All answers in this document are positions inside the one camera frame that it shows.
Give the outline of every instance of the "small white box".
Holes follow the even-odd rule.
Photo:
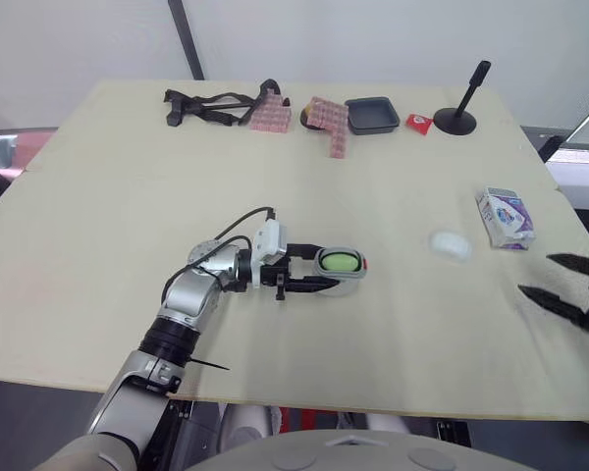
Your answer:
[[[487,187],[476,199],[493,247],[528,249],[535,239],[534,226],[517,193]]]

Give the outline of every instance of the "white wall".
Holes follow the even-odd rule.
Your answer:
[[[589,112],[589,0],[186,7],[209,79],[464,84],[490,59],[486,84],[521,124]],[[191,78],[165,0],[0,0],[0,129],[58,126],[102,78]]]
[[[165,0],[0,0],[0,129],[58,126],[102,78],[191,78]]]
[[[485,84],[527,126],[589,113],[589,0],[186,0],[209,79]]]

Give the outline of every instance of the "black cable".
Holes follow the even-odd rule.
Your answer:
[[[233,229],[235,226],[237,226],[239,223],[241,223],[245,219],[250,218],[254,214],[261,213],[262,211],[266,211],[266,220],[267,221],[269,219],[275,219],[275,208],[271,208],[270,206],[262,206],[261,208],[255,208],[254,210],[249,211],[244,216],[242,216],[237,221],[235,221],[233,224],[228,226],[224,231],[222,231],[221,233],[216,235],[214,238],[216,240],[218,240],[220,237],[224,236],[226,233],[228,233],[231,229]]]
[[[209,275],[210,277],[212,277],[214,280],[216,280],[216,283],[218,284],[218,288],[220,288],[220,291],[224,292],[225,291],[225,287],[223,287],[223,284],[220,281],[220,278],[218,278],[217,275],[214,275],[212,272],[208,272],[207,270],[205,270],[203,267],[195,267],[196,270],[200,270],[201,272]]]
[[[250,248],[252,246],[251,239],[248,238],[246,235],[234,235],[233,237],[229,237],[223,243],[219,244],[216,248],[214,248],[213,250],[207,252],[205,255],[203,255],[199,259],[194,260],[192,263],[189,263],[189,264],[185,265],[184,268],[181,268],[181,269],[177,270],[175,272],[175,274],[168,279],[168,281],[166,282],[166,285],[164,285],[164,289],[161,292],[161,303],[162,304],[164,303],[164,301],[166,300],[166,295],[168,294],[168,289],[170,289],[170,287],[172,286],[172,284],[175,282],[175,280],[180,275],[182,275],[183,273],[185,273],[187,270],[191,270],[192,268],[196,268],[198,265],[200,265],[201,263],[203,263],[205,260],[209,259],[209,257],[211,257],[212,255],[214,255],[218,251],[222,250],[224,247],[226,247],[227,245],[229,245],[234,240],[244,240],[246,242],[246,244],[248,245],[248,249],[249,250],[250,250]]]

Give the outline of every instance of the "black pole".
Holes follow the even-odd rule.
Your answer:
[[[460,118],[462,112],[469,104],[469,100],[473,96],[473,93],[475,92],[476,88],[480,86],[484,81],[484,77],[487,75],[487,72],[489,72],[489,69],[491,69],[491,63],[489,61],[482,61],[480,64],[478,64],[478,67],[473,73],[473,77],[469,81],[469,88],[462,97],[462,101],[458,105],[458,108],[455,110],[454,116]]]
[[[192,33],[189,29],[189,23],[187,22],[184,1],[168,0],[168,6],[170,7],[170,13],[172,13],[173,21],[177,27],[177,34],[179,35],[182,46],[184,47],[187,64],[189,65],[189,69],[192,72],[192,76],[195,80],[205,80],[203,70],[200,67],[200,61],[198,60],[198,54],[196,53],[196,47],[194,46],[194,40],[192,39]]]

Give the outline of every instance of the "black stand base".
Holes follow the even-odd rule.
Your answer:
[[[434,124],[436,127],[453,135],[467,135],[475,130],[475,118],[466,111],[457,118],[455,116],[456,108],[443,108],[434,115]]]

